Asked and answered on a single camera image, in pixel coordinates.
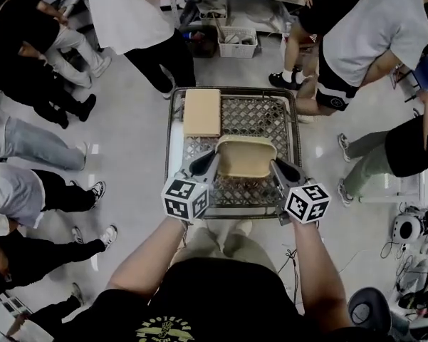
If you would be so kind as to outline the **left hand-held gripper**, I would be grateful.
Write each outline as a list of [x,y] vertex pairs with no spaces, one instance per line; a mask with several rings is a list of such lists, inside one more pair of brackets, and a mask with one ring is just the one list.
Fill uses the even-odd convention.
[[176,219],[193,222],[209,207],[209,191],[215,180],[220,154],[215,150],[202,152],[189,160],[168,177],[161,198],[165,214]]

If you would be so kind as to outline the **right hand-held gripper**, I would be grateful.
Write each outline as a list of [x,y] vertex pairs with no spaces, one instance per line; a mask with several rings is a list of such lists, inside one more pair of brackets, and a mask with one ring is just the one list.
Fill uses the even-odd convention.
[[307,177],[301,167],[279,158],[270,161],[270,171],[282,196],[277,205],[282,226],[292,220],[307,224],[324,217],[331,196],[323,184]]

